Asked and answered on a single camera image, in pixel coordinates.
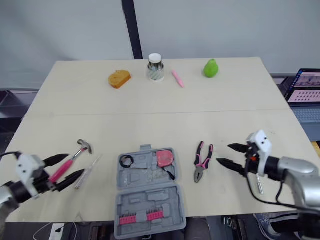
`pink bit holder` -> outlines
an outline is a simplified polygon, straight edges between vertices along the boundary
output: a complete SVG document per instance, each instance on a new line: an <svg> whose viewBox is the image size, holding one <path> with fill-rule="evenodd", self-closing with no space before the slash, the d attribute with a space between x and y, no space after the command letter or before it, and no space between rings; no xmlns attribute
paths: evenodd
<svg viewBox="0 0 320 240"><path fill-rule="evenodd" d="M147 213L146 220L152 221L156 219L162 219L164 218L164 211L155 211L151 213ZM136 214L129 215L129 216L122 216L119 218L119 225L125 225L125 224L135 224L137 222Z"/></svg>

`pink marker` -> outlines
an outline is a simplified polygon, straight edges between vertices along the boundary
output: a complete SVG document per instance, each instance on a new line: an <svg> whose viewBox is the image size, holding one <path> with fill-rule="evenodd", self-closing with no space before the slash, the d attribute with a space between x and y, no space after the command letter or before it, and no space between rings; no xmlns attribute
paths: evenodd
<svg viewBox="0 0 320 240"><path fill-rule="evenodd" d="M185 84L182 79L178 76L178 73L175 70L172 70L172 75L174 76L176 82L180 85L180 87L184 88Z"/></svg>

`hammer head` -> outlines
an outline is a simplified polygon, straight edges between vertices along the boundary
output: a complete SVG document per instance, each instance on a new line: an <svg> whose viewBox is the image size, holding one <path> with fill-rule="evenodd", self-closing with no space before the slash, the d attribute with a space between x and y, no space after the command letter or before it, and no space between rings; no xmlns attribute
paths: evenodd
<svg viewBox="0 0 320 240"><path fill-rule="evenodd" d="M89 152L90 154L92 154L92 149L91 149L91 146L90 146L89 143L87 143L86 141L84 141L84 140L82 140L82 139L79 139L79 140L77 141L77 143L81 145L81 148L87 149L88 152Z"/></svg>

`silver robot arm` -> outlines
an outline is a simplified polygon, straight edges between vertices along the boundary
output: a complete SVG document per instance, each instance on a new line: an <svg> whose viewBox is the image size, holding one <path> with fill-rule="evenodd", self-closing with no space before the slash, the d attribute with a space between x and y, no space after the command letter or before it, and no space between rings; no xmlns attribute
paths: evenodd
<svg viewBox="0 0 320 240"><path fill-rule="evenodd" d="M242 167L226 158L217 158L217 161L226 168L236 171L247 179L252 196L266 204L273 204L295 208L298 211L298 220L304 230L305 240L320 239L320 176L317 166L302 160L289 157L272 157L272 144L263 130L249 135L247 145L233 143L231 149L245 154L246 164ZM276 202L266 202L253 193L248 179L248 173L267 175L269 179L281 182ZM278 197L282 184L290 187L294 205L281 203Z"/></svg>
<svg viewBox="0 0 320 240"><path fill-rule="evenodd" d="M25 155L19 152L12 154L17 158L15 171L20 181L10 181L0 187L0 240L3 238L7 217L18 209L20 204L31 198L37 199L48 191L60 192L73 184L84 172L84 169L78 170L65 177L65 180L60 183L50 182L50 176L44 168L61 162L68 154L58 154L43 161L36 155Z"/></svg>

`white wall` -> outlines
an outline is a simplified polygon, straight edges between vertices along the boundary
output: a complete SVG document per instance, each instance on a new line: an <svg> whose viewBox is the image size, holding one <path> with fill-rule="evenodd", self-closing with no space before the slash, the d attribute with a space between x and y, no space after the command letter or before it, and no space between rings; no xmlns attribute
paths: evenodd
<svg viewBox="0 0 320 240"><path fill-rule="evenodd" d="M270 73L320 68L320 0L135 0L143 58L261 57Z"/></svg>
<svg viewBox="0 0 320 240"><path fill-rule="evenodd" d="M39 89L58 60L133 59L120 0L0 1L0 88Z"/></svg>

